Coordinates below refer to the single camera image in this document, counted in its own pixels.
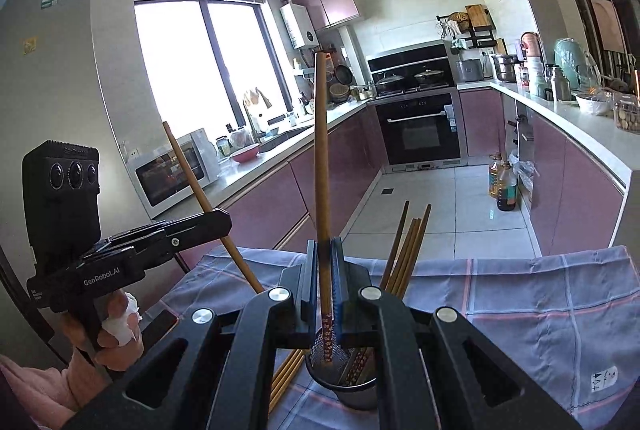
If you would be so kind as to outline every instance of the kitchen counter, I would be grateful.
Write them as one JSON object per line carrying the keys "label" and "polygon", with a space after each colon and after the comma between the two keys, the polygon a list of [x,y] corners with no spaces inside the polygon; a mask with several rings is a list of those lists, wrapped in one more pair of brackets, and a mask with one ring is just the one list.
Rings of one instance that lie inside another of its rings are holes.
{"label": "kitchen counter", "polygon": [[580,111],[577,102],[548,102],[528,92],[521,92],[517,84],[500,80],[457,84],[460,91],[488,87],[523,103],[574,138],[609,169],[622,187],[628,188],[632,173],[640,171],[640,136],[617,128],[612,115],[585,114]]}
{"label": "kitchen counter", "polygon": [[[331,129],[336,127],[354,114],[363,110],[366,106],[367,100],[362,102],[349,101],[328,110],[326,118],[328,128]],[[242,188],[251,184],[253,181],[259,179],[269,170],[284,161],[287,157],[297,152],[297,150],[312,142],[314,140],[314,122],[302,122],[292,128],[299,128],[300,126],[308,126],[308,129],[300,132],[291,139],[287,139],[276,148],[269,150],[268,152],[258,154],[258,157],[252,161],[239,164],[229,159],[223,163],[221,165],[222,173],[218,180],[204,187],[204,193],[212,206],[219,206],[229,197],[239,192]],[[195,215],[200,211],[201,209],[198,201],[193,195],[190,195],[188,198],[182,200],[175,206],[172,206],[157,216],[155,220],[181,219],[183,217]]]}

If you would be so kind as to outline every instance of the tiled floor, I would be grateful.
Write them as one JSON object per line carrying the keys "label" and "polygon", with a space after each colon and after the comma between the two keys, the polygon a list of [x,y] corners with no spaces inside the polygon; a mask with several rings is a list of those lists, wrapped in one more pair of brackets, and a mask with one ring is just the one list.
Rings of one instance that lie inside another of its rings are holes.
{"label": "tiled floor", "polygon": [[[431,203],[418,259],[533,258],[521,211],[498,210],[487,193],[487,172],[482,165],[383,175],[344,239],[344,254],[386,259],[409,200],[405,233]],[[382,194],[386,188],[393,192]]]}

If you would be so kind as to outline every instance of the water heater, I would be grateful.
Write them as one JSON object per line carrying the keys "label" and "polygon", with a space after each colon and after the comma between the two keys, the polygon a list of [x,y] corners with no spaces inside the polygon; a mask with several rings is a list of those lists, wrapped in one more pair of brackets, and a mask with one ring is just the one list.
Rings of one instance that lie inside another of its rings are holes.
{"label": "water heater", "polygon": [[315,47],[318,45],[316,32],[311,25],[309,13],[304,6],[289,2],[280,8],[285,26],[289,32],[294,49]]}

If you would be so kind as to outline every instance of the bright window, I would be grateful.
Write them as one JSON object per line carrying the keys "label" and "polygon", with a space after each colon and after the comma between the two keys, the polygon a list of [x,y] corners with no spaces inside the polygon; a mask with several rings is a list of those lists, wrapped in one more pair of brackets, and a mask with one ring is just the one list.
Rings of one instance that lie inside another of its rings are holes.
{"label": "bright window", "polygon": [[268,120],[291,110],[259,6],[171,0],[135,13],[156,105],[176,137],[204,128],[214,141],[226,124],[246,124],[242,96],[255,87],[272,104]]}

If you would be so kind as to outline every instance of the checkered tablecloth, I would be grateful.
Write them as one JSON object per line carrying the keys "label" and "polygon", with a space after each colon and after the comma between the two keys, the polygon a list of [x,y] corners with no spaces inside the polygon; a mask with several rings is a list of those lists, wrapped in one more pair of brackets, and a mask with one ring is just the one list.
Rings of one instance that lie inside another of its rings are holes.
{"label": "checkered tablecloth", "polygon": [[[304,258],[285,251],[240,251],[265,288],[277,285],[282,270]],[[366,267],[373,283],[380,280],[384,261],[349,260]],[[155,317],[164,308],[181,315],[196,305],[225,313],[253,295],[219,248],[147,315]],[[420,261],[404,301],[429,312],[443,305],[457,309],[586,430],[606,425],[640,376],[640,278],[625,248],[533,260]],[[288,352],[278,352],[276,367]],[[602,388],[599,374],[607,371]],[[341,405],[304,366],[269,420],[271,430],[377,427],[377,413]]]}

